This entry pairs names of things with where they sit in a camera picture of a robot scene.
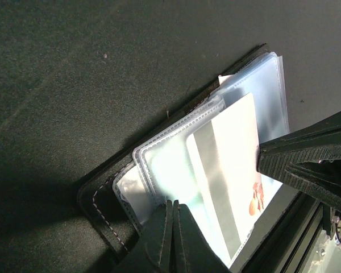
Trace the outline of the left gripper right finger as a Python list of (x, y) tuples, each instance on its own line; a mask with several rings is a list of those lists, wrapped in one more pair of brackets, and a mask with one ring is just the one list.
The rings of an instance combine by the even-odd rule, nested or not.
[(229, 272), (212, 251), (189, 208), (174, 202), (174, 258), (176, 272)]

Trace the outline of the white card red pattern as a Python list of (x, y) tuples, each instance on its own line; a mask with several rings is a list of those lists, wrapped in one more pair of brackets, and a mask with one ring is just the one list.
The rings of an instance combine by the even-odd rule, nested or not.
[(231, 263), (264, 211), (253, 95), (208, 121), (186, 145), (212, 228), (210, 246), (225, 264)]

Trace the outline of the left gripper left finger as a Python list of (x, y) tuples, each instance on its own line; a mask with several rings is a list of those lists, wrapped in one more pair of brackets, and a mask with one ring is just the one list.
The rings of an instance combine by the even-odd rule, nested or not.
[(171, 272), (173, 202), (152, 214), (138, 242), (112, 272)]

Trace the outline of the black leather card holder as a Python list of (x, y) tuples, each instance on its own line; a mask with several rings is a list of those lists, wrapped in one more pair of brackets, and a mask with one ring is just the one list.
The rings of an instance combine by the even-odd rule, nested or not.
[[(110, 246), (110, 257), (114, 262), (111, 272), (134, 248), (155, 210), (168, 200), (173, 202), (171, 272), (176, 272), (176, 200), (187, 205), (210, 246), (212, 228), (186, 140), (249, 93), (255, 104), (259, 156), (261, 144), (289, 133), (282, 57), (264, 45), (246, 54), (227, 71), (224, 81), (211, 84), (141, 142), (110, 158), (80, 188), (77, 196), (80, 207)], [(238, 255), (231, 263), (223, 262), (229, 272), (234, 271), (234, 264), (250, 237), (258, 231), (270, 208), (276, 205), (273, 197), (282, 189), (281, 182), (259, 174), (264, 211)]]

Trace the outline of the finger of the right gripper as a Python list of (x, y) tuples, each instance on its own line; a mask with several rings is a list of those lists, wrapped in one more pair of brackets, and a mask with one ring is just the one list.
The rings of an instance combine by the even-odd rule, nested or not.
[(257, 170), (341, 212), (341, 111), (261, 144)]

